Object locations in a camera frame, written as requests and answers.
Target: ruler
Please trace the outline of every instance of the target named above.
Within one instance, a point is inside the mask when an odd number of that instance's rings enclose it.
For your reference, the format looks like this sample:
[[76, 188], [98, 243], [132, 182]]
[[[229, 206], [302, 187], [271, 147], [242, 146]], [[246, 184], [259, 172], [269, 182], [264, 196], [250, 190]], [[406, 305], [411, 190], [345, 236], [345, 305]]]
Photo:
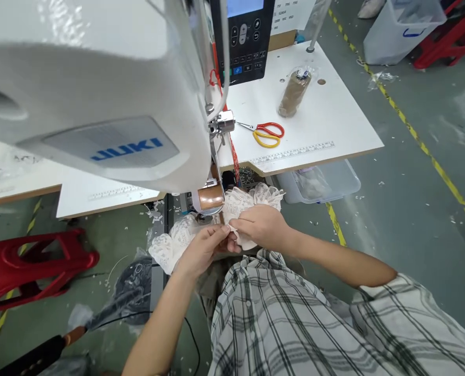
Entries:
[[307, 152], [311, 152], [311, 151], [328, 149], [328, 148], [334, 147], [334, 146], [335, 146], [335, 143], [333, 141], [327, 141], [327, 142], [323, 142], [323, 143], [319, 143], [319, 144], [304, 146], [304, 147], [298, 148], [298, 149], [285, 150], [285, 151], [280, 151], [280, 152], [277, 152], [277, 153], [261, 156], [261, 157], [258, 157], [258, 158], [253, 158], [253, 159], [249, 160], [249, 162], [253, 163], [254, 165], [258, 165], [260, 163], [272, 162], [272, 161], [293, 157], [293, 156], [303, 154], [303, 153], [307, 153]]
[[123, 194], [129, 194], [129, 193], [135, 193], [135, 192], [141, 192], [141, 191], [146, 191], [147, 189], [138, 187], [135, 185], [127, 185], [124, 188], [118, 188], [115, 190], [109, 190], [109, 191], [103, 191], [99, 193], [94, 193], [92, 195], [88, 196], [88, 201], [93, 201], [97, 199], [102, 199], [106, 197], [112, 197], [112, 196], [119, 196]]

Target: display screen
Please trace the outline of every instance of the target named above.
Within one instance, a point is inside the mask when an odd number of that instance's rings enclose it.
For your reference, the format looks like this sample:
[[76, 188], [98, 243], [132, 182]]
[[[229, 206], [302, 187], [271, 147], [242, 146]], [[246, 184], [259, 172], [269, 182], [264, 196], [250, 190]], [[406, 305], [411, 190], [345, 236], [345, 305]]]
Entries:
[[264, 7], [264, 0], [229, 0], [227, 1], [227, 17], [250, 13]]

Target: black cable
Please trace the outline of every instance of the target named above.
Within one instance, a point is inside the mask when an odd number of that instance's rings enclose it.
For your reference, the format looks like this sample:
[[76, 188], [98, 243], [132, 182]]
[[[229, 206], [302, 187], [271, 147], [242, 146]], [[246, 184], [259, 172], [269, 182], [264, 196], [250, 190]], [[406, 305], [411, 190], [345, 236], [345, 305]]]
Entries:
[[189, 323], [189, 320], [184, 317], [185, 319], [185, 322], [187, 323], [187, 325], [189, 326], [189, 330], [190, 330], [190, 335], [192, 336], [192, 340], [194, 341], [194, 346], [196, 346], [196, 351], [197, 351], [197, 367], [196, 367], [196, 370], [194, 371], [194, 375], [193, 376], [196, 376], [197, 374], [197, 370], [199, 369], [199, 366], [201, 364], [201, 354], [199, 352], [199, 347], [197, 347], [197, 342], [196, 342], [196, 339], [194, 338], [194, 333], [192, 332], [192, 328], [190, 326], [190, 323]]
[[[128, 318], [128, 317], [136, 316], [136, 315], [143, 314], [143, 313], [149, 313], [149, 314], [151, 314], [152, 312], [153, 312], [153, 311], [142, 311], [142, 312], [136, 312], [136, 313], [132, 313], [132, 314], [129, 314], [129, 315], [126, 315], [126, 316], [122, 316], [122, 317], [120, 317], [120, 318], [117, 318], [117, 319], [113, 319], [113, 320], [104, 322], [102, 325], [97, 326], [94, 330], [97, 330], [97, 329], [99, 329], [99, 328], [101, 328], [101, 327], [103, 327], [103, 326], [112, 324], [113, 322], [116, 322], [116, 321], [119, 321], [119, 320], [122, 320], [122, 319], [126, 319], [126, 318]], [[187, 319], [187, 317], [184, 317], [184, 319], [185, 319], [185, 322], [187, 323], [187, 325], [188, 325], [188, 327], [189, 327], [190, 335], [192, 336], [192, 341], [194, 342], [194, 346], [196, 346], [196, 351], [197, 351], [197, 367], [196, 367], [196, 370], [194, 371], [194, 375], [193, 375], [193, 376], [196, 376], [197, 370], [199, 369], [199, 366], [201, 365], [201, 353], [199, 352], [199, 347], [197, 346], [196, 337], [194, 337], [194, 332], [192, 331], [192, 327], [190, 326], [189, 320]]]

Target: scissor handle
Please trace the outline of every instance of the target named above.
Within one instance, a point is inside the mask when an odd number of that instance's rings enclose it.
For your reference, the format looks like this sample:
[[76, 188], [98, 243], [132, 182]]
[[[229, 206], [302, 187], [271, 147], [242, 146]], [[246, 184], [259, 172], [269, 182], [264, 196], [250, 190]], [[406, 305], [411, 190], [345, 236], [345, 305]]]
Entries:
[[[281, 139], [278, 136], [273, 136], [273, 135], [270, 135], [270, 134], [261, 133], [261, 132], [259, 132], [257, 130], [255, 130], [253, 132], [253, 137], [255, 138], [255, 141], [258, 142], [258, 144], [260, 146], [263, 146], [263, 147], [266, 147], [266, 148], [274, 148], [274, 147], [278, 146], [279, 143], [281, 142]], [[272, 145], [266, 144], [266, 143], [264, 143], [264, 142], [262, 142], [260, 140], [260, 137], [262, 137], [262, 138], [270, 138], [270, 139], [276, 140], [276, 143], [272, 144]]]
[[[267, 128], [269, 125], [272, 125], [273, 127], [276, 127], [277, 129], [279, 129], [281, 134], [277, 134], [277, 133], [274, 133], [273, 131], [271, 131], [269, 128]], [[276, 136], [276, 137], [279, 137], [279, 138], [284, 136], [284, 128], [278, 123], [269, 122], [269, 123], [264, 123], [264, 124], [258, 124], [257, 125], [257, 130], [262, 130], [262, 131], [267, 132], [268, 134], [270, 134], [272, 136]]]

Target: yellow tape line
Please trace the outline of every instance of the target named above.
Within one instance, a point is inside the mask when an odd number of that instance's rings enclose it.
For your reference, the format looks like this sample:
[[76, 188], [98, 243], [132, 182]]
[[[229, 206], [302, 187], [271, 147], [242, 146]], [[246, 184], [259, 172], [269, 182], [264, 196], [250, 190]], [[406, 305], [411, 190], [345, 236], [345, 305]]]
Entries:
[[[330, 17], [332, 18], [333, 22], [337, 25], [338, 30], [340, 31], [341, 34], [343, 34], [344, 40], [347, 42], [349, 48], [354, 52], [359, 60], [363, 63], [363, 68], [364, 70], [370, 75], [373, 76], [373, 72], [364, 62], [364, 60], [360, 57], [358, 54], [356, 47], [349, 42], [349, 37], [347, 34], [343, 31], [343, 27], [341, 24], [339, 24], [337, 18], [334, 16], [334, 13], [331, 9], [328, 10], [328, 13], [330, 14]], [[445, 182], [445, 184], [448, 186], [448, 189], [450, 189], [451, 193], [455, 197], [455, 199], [459, 202], [460, 205], [463, 205], [464, 212], [465, 212], [465, 199], [463, 198], [462, 194], [459, 192], [457, 187], [453, 184], [451, 179], [448, 177], [448, 174], [445, 172], [445, 170], [441, 167], [439, 162], [436, 160], [436, 158], [433, 157], [427, 146], [423, 143], [422, 140], [420, 140], [418, 133], [416, 132], [415, 129], [413, 129], [413, 126], [410, 124], [408, 119], [406, 118], [405, 114], [399, 109], [399, 107], [396, 105], [396, 102], [393, 101], [393, 99], [390, 97], [390, 95], [387, 93], [384, 85], [382, 85], [379, 81], [377, 81], [377, 87], [380, 90], [380, 92], [384, 95], [385, 99], [389, 102], [390, 106], [397, 112], [399, 118], [403, 122], [404, 125], [408, 128], [410, 131], [410, 134], [413, 136], [415, 139], [416, 143], [420, 146], [420, 149], [431, 159], [432, 165], [434, 166], [434, 169], [437, 171], [439, 176], [441, 176], [441, 179]]]
[[340, 224], [338, 223], [337, 215], [335, 214], [335, 211], [333, 210], [332, 204], [326, 203], [326, 209], [328, 210], [328, 214], [330, 215], [331, 223], [333, 224], [333, 228], [335, 229], [335, 232], [337, 233], [340, 245], [347, 246], [347, 242], [345, 241], [345, 238], [343, 237], [343, 232], [342, 232], [342, 229], [340, 228]]
[[[36, 218], [36, 213], [37, 211], [39, 210], [39, 208], [41, 207], [41, 199], [38, 200], [38, 202], [36, 203], [36, 205], [34, 206], [34, 210], [32, 212], [32, 219], [29, 223], [29, 225], [27, 226], [27, 233], [26, 235], [28, 236], [30, 234], [30, 231], [34, 228], [34, 225], [35, 225], [35, 218]], [[20, 249], [20, 256], [22, 256], [26, 250], [28, 248], [28, 244], [24, 244], [22, 246], [22, 248]], [[15, 290], [11, 290], [9, 291], [7, 294], [6, 294], [6, 299], [11, 299], [13, 297], [13, 294], [15, 293]], [[0, 317], [0, 332], [1, 332], [1, 329], [3, 328], [3, 325], [6, 321], [6, 317], [8, 316], [8, 311], [7, 310], [4, 310], [3, 313], [1, 314], [1, 317]]]

